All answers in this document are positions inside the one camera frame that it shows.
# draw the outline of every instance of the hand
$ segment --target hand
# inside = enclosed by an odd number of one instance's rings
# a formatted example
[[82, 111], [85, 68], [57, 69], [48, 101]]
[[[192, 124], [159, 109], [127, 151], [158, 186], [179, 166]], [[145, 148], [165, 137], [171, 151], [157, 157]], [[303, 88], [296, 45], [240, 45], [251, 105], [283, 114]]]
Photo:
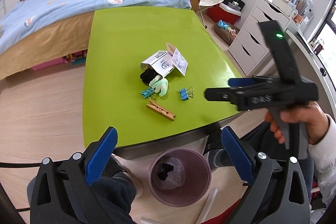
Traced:
[[[309, 102], [306, 106], [297, 106], [280, 112], [281, 120], [287, 123], [305, 122], [307, 124], [308, 143], [317, 144], [323, 139], [329, 129], [329, 120], [322, 111], [317, 102]], [[267, 112], [266, 122], [270, 122], [270, 130], [279, 143], [284, 143], [285, 138], [282, 135], [276, 121], [272, 115]]]

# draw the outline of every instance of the green glove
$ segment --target green glove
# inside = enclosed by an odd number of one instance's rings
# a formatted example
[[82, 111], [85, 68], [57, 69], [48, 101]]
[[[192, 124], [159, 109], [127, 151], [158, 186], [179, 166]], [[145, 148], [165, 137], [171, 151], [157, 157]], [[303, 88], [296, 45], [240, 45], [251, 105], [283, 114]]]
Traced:
[[149, 86], [152, 88], [152, 86], [154, 85], [154, 83], [156, 83], [157, 81], [159, 81], [160, 78], [161, 78], [161, 75], [156, 75], [155, 78], [152, 81], [150, 81]]
[[166, 78], [162, 78], [161, 80], [157, 81], [152, 85], [152, 88], [155, 89], [155, 93], [159, 93], [159, 96], [164, 96], [168, 91], [168, 80]]

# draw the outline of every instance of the blue blanket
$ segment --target blue blanket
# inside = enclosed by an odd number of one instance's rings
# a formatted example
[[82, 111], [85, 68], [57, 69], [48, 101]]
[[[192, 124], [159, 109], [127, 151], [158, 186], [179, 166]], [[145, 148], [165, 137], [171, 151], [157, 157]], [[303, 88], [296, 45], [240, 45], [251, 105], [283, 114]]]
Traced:
[[122, 1], [121, 4], [110, 4], [107, 0], [26, 0], [19, 2], [0, 20], [0, 25], [3, 30], [3, 35], [0, 37], [0, 54], [15, 45], [21, 39], [45, 26], [95, 10], [140, 5], [165, 6], [181, 9], [190, 9], [191, 7], [190, 0]]

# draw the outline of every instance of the white cardboard box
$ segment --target white cardboard box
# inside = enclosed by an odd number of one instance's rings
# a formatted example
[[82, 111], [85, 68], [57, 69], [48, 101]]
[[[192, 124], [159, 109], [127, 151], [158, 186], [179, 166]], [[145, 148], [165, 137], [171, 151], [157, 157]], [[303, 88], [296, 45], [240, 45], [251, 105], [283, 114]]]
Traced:
[[157, 51], [151, 57], [140, 64], [141, 70], [148, 67], [154, 69], [162, 78], [166, 77], [175, 66], [185, 76], [188, 62], [184, 59], [179, 50], [172, 44], [166, 43], [167, 51]]
[[143, 61], [140, 68], [141, 70], [152, 68], [164, 78], [174, 69], [172, 58], [168, 51], [158, 51]]

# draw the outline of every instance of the bed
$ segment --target bed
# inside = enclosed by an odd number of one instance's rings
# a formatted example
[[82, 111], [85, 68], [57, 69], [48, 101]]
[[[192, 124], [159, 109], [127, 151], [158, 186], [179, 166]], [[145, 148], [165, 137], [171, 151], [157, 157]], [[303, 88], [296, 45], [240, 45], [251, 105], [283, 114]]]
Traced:
[[[192, 9], [200, 0], [26, 0], [0, 20], [0, 80], [72, 52], [88, 48], [96, 10], [126, 6]], [[125, 24], [150, 24], [129, 18]]]

